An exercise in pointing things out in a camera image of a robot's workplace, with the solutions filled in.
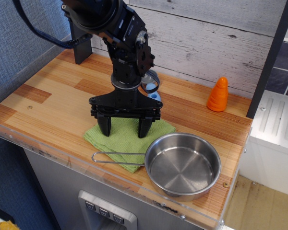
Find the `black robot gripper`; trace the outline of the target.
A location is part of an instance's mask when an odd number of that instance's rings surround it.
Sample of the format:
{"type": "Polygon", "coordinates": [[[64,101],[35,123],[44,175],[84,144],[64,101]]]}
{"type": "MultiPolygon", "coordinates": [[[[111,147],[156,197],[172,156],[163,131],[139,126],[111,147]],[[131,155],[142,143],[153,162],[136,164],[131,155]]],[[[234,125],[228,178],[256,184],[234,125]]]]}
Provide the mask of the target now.
{"type": "Polygon", "coordinates": [[[160,119],[163,106],[137,88],[123,90],[117,87],[108,94],[90,98],[89,103],[91,116],[97,118],[99,128],[106,137],[110,136],[111,117],[139,118],[138,137],[146,137],[153,120],[160,119]]]}

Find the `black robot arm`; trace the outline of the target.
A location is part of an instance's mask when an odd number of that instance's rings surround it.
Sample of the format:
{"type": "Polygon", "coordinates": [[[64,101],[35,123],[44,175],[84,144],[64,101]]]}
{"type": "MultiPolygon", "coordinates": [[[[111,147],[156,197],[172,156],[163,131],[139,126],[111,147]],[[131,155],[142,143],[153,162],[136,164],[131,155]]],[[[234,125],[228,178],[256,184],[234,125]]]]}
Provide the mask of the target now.
{"type": "Polygon", "coordinates": [[[145,23],[122,0],[65,0],[65,13],[80,30],[102,38],[108,48],[114,91],[90,98],[91,115],[105,136],[113,117],[137,118],[144,138],[160,119],[162,103],[143,95],[142,79],[154,66],[145,23]]]}

